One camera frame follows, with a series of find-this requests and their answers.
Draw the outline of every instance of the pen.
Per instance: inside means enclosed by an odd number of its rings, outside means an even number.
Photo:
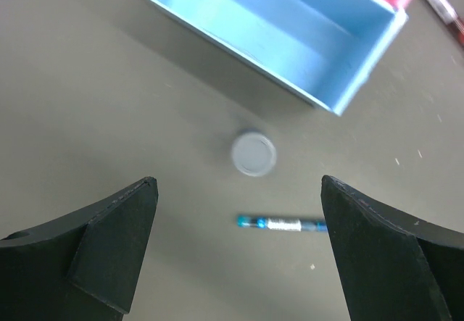
[[[438,14],[453,37],[464,48],[464,22],[448,0],[426,0]]]
[[[237,225],[242,228],[287,230],[294,232],[327,232],[327,224],[325,221],[299,218],[250,217],[240,215],[237,217]]]

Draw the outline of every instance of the red and white marker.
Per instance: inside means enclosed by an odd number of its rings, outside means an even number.
[[[426,0],[447,26],[453,37],[464,47],[464,22],[448,0]]]

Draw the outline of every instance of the blue and white pen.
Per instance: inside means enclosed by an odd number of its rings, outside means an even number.
[[[250,217],[240,215],[237,217],[237,225],[242,228],[288,230],[293,232],[327,232],[327,224],[324,221],[299,218]]]

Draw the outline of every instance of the gray table surface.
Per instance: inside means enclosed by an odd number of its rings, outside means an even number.
[[[348,320],[328,236],[234,225],[239,212],[322,215],[324,174],[464,231],[463,53],[421,0],[341,118],[144,0],[0,6],[0,235],[155,176],[125,320]],[[265,178],[229,158],[250,127],[278,149]]]

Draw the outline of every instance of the round cap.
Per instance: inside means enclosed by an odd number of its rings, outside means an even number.
[[[248,176],[264,176],[276,165],[277,151],[261,133],[240,135],[232,145],[232,160],[236,168]]]

